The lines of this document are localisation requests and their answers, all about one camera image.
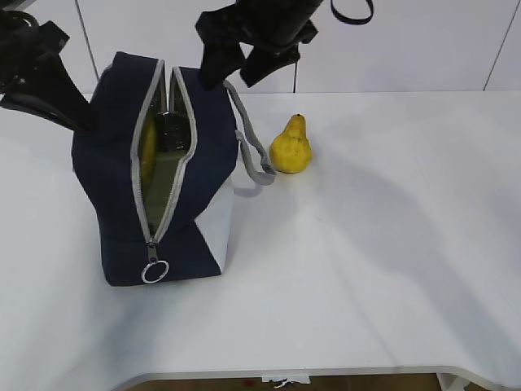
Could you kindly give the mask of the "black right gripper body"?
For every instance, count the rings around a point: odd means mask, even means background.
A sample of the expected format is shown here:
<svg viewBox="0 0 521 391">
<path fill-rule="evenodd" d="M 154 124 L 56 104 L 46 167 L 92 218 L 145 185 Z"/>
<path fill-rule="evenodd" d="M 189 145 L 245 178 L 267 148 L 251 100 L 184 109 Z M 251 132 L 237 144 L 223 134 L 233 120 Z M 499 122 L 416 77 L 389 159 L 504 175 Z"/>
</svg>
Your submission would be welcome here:
<svg viewBox="0 0 521 391">
<path fill-rule="evenodd" d="M 271 53 L 281 53 L 317 34 L 311 16 L 320 1 L 237 1 L 201 13 L 195 28 L 203 43 L 233 46 L 241 42 Z"/>
</svg>

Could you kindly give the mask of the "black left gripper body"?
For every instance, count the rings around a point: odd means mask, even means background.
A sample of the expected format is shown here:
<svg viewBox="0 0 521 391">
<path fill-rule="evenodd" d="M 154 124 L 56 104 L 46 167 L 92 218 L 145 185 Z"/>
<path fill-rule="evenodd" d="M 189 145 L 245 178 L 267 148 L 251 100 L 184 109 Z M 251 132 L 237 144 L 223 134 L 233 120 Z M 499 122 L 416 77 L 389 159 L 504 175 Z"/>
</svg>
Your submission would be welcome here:
<svg viewBox="0 0 521 391">
<path fill-rule="evenodd" d="M 48 57 L 59 56 L 70 37 L 53 21 L 39 24 L 25 11 L 1 10 L 1 93 Z"/>
</svg>

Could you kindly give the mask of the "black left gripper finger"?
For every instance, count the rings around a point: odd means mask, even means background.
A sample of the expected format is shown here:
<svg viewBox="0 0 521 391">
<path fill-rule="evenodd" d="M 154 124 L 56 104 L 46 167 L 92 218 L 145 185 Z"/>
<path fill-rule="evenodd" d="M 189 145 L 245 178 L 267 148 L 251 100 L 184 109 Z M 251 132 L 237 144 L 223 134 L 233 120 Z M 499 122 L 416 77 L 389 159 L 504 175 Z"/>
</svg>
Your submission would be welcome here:
<svg viewBox="0 0 521 391">
<path fill-rule="evenodd" d="M 74 132 L 97 129 L 95 110 L 77 89 L 58 56 L 22 68 L 2 90 L 1 107 L 52 121 Z"/>
</svg>

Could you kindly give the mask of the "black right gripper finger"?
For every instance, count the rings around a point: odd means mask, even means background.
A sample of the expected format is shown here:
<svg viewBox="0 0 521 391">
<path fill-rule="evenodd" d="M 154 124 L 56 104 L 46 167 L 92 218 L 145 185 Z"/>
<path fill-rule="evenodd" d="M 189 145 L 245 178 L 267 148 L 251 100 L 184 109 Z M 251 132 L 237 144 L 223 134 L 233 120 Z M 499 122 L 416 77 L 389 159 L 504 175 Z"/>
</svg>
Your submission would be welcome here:
<svg viewBox="0 0 521 391">
<path fill-rule="evenodd" d="M 252 87 L 271 73 L 296 64 L 299 59 L 300 53 L 297 46 L 279 54 L 254 47 L 240 70 L 240 77 L 248 87 Z"/>
<path fill-rule="evenodd" d="M 212 90 L 245 63 L 246 58 L 239 40 L 204 41 L 200 65 L 200 79 L 204 88 Z"/>
</svg>

